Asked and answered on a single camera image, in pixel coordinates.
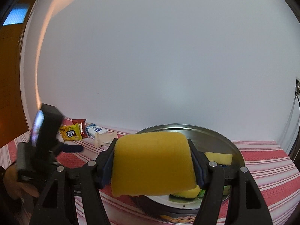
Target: wooden door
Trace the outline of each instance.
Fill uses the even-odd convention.
[[[20,90],[20,53],[29,13],[35,0],[20,0],[29,4],[22,24],[0,28],[0,147],[28,131]]]

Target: frosted glass pane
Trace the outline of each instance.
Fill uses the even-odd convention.
[[[28,8],[29,8],[29,4],[26,3],[16,4],[11,10],[10,14],[8,15],[3,25],[22,24],[25,19]]]

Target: yellow object in tray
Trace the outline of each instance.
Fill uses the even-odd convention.
[[[111,183],[115,197],[194,189],[196,177],[185,135],[150,132],[121,137],[115,145]]]
[[[197,195],[199,194],[200,191],[201,191],[201,189],[197,185],[196,188],[194,188],[192,190],[181,191],[181,192],[177,192],[172,195],[177,196],[177,197],[187,198],[187,199],[194,199],[197,197]]]
[[[206,152],[205,155],[209,161],[215,161],[220,165],[230,165],[232,162],[232,154]]]
[[[59,131],[64,141],[82,140],[78,123],[75,125],[61,126]]]

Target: device screen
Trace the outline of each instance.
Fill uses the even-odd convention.
[[[44,121],[44,114],[41,110],[37,112],[37,115],[35,117],[33,128],[31,131],[31,145],[36,146],[37,140],[38,140],[38,134],[40,132],[41,126]]]

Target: round metal tray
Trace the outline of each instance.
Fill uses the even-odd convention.
[[[187,139],[192,140],[197,150],[201,152],[232,154],[231,167],[239,168],[245,165],[239,149],[229,139],[215,131],[186,124],[165,124],[143,129],[137,134],[155,131],[180,132]],[[169,195],[138,196],[133,200],[147,214],[173,223],[182,223],[187,218],[193,220],[202,202],[202,198],[196,197],[195,199],[188,200]]]

